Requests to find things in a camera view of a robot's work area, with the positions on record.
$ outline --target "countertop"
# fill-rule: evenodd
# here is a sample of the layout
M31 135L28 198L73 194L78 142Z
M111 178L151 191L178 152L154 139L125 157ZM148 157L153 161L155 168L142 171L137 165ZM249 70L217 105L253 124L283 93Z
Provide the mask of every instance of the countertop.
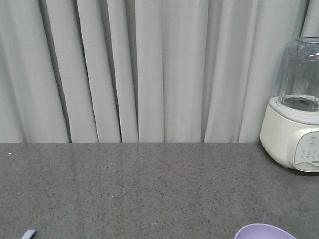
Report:
M258 143L0 144L0 238L319 238L319 175Z

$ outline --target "curtain fold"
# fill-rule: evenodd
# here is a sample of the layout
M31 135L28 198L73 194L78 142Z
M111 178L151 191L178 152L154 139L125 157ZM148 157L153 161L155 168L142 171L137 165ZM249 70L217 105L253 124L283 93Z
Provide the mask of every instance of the curtain fold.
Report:
M77 8L70 0L43 0L61 79L72 142L98 142Z
M0 141L68 142L38 2L0 4Z
M261 1L239 142L257 142L285 44L298 38L307 1Z
M317 0L0 1L0 142L257 142Z
M303 26L302 37L319 37L319 1L310 0L305 23Z

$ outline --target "bowl rim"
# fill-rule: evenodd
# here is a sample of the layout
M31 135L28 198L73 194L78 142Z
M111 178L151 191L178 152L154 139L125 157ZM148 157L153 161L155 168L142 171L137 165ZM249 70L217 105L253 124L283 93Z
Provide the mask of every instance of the bowl rim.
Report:
M248 228L248 227L251 227L251 226L268 226L268 227L272 227L272 228L275 228L275 229L280 230L281 232L285 233L285 234L288 235L288 236L291 236L292 239L296 239L293 235L291 235L290 233L286 232L285 230L283 230L283 229L281 229L281 228L279 228L279 227L270 225L270 224L265 224L265 223L252 223L252 224L248 224L248 225L242 227L242 228L239 229L239 231L236 233L234 239L237 238L237 236L239 235L239 233L240 233L241 231L243 231L244 229L246 229L246 228Z

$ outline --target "blue object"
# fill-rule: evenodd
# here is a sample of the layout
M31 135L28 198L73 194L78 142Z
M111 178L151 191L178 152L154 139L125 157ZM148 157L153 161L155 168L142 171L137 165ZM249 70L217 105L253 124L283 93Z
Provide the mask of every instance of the blue object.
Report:
M36 233L36 230L27 230L21 239L31 239Z

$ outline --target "control panel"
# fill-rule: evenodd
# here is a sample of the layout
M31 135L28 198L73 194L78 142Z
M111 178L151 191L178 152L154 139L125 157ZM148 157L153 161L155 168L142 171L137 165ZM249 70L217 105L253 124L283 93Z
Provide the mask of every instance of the control panel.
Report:
M300 138L294 164L301 171L319 172L319 131L306 133Z

